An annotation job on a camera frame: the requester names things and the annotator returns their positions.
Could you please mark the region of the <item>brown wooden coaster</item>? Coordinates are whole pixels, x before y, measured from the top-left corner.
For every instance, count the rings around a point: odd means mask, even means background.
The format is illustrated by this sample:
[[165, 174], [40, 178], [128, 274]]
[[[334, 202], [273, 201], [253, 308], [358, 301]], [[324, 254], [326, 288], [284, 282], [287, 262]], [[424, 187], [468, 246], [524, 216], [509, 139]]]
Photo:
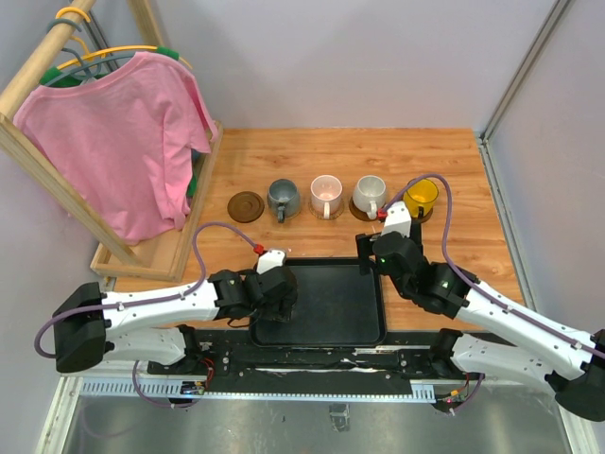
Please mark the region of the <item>brown wooden coaster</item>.
[[402, 201], [406, 205], [413, 223], [424, 223], [430, 220], [436, 200], [413, 198], [405, 193], [404, 196], [397, 198], [395, 201]]
[[377, 206], [375, 201], [371, 201], [370, 208], [376, 208], [376, 216], [374, 218], [370, 218], [366, 212], [361, 211], [355, 204], [354, 199], [350, 198], [349, 200], [349, 210], [351, 214], [362, 221], [370, 222], [370, 221], [380, 221], [384, 222], [386, 220], [387, 214], [386, 212]]
[[229, 216], [239, 223], [250, 223], [259, 219], [264, 209], [264, 201], [252, 191], [242, 191], [233, 195], [227, 205]]

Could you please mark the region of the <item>yellow glass mug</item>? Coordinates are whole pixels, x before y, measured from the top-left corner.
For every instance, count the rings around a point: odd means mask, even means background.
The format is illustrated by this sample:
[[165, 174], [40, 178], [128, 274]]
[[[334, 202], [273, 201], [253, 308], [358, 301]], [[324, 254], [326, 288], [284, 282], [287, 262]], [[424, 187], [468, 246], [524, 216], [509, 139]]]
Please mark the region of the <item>yellow glass mug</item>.
[[432, 213], [438, 196], [438, 187], [431, 180], [422, 179], [406, 191], [403, 202], [414, 219], [424, 219]]

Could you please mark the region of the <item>cream ceramic mug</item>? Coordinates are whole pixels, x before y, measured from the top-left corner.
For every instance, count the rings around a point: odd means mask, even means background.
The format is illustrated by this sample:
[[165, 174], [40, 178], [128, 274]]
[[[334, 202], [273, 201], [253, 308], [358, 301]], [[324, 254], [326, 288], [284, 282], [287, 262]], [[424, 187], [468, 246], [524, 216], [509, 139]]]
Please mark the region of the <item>cream ceramic mug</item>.
[[377, 219], [378, 210], [386, 203], [387, 186], [375, 175], [361, 177], [354, 188], [353, 203], [356, 209], [370, 220]]

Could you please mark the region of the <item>woven rattan coaster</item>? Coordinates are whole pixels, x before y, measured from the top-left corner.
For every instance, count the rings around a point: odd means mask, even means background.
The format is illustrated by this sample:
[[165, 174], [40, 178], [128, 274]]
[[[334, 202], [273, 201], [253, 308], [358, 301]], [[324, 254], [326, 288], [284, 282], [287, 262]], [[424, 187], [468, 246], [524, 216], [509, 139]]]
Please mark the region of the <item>woven rattan coaster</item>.
[[344, 202], [340, 201], [335, 209], [329, 202], [320, 202], [314, 204], [312, 201], [308, 203], [309, 210], [313, 216], [320, 220], [334, 220], [338, 218], [344, 211]]

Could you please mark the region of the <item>pink ceramic mug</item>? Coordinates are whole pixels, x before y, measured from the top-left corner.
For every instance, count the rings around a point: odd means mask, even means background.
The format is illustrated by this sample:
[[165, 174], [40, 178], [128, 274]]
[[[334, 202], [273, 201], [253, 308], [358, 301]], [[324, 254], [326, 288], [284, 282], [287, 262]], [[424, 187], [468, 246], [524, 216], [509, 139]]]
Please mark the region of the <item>pink ceramic mug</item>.
[[342, 201], [343, 186], [341, 181], [333, 175], [320, 175], [310, 185], [311, 199], [314, 204], [329, 202], [335, 209]]

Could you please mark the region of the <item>grey ceramic mug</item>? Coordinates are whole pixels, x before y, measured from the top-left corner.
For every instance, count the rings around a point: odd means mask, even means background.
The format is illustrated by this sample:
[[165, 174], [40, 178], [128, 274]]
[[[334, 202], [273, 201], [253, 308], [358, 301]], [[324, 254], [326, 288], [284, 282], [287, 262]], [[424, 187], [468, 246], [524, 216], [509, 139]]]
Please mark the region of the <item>grey ceramic mug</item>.
[[268, 208], [279, 223], [298, 215], [301, 195], [297, 186], [288, 179], [274, 181], [268, 188]]

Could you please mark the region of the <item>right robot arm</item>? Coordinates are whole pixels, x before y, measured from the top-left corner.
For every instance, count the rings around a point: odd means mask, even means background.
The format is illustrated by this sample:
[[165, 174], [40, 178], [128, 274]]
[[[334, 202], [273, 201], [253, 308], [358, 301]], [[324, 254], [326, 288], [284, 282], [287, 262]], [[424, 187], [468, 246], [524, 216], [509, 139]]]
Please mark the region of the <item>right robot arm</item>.
[[554, 396], [564, 409], [604, 419], [604, 332], [556, 323], [515, 303], [450, 258], [431, 262], [421, 239], [397, 231], [355, 238], [360, 270], [375, 268], [398, 295], [424, 311], [481, 326], [504, 340], [479, 346], [470, 335], [443, 329], [428, 355], [430, 371], [501, 375]]

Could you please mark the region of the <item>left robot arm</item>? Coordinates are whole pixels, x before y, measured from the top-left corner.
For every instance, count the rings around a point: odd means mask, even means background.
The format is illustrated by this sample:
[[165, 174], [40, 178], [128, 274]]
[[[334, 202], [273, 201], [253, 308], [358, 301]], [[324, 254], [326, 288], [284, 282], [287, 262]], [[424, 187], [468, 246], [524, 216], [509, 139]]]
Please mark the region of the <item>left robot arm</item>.
[[262, 273], [223, 270], [202, 283], [133, 293], [82, 284], [53, 314], [55, 366], [74, 374], [104, 360], [140, 360], [189, 375], [200, 367], [202, 351], [186, 323], [286, 322], [297, 297], [297, 279], [286, 266]]

